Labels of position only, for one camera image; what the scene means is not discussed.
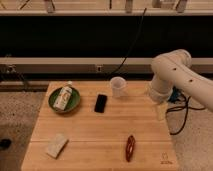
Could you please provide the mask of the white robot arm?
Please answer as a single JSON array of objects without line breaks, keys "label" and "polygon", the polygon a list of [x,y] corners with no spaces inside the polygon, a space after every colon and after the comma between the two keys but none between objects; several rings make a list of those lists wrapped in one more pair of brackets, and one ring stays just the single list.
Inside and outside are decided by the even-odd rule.
[{"label": "white robot arm", "polygon": [[155,103],[157,119],[165,119],[167,100],[173,87],[183,90],[197,102],[213,112],[213,80],[190,69],[191,55],[184,49],[156,56],[151,63],[154,76],[147,87],[147,94]]}]

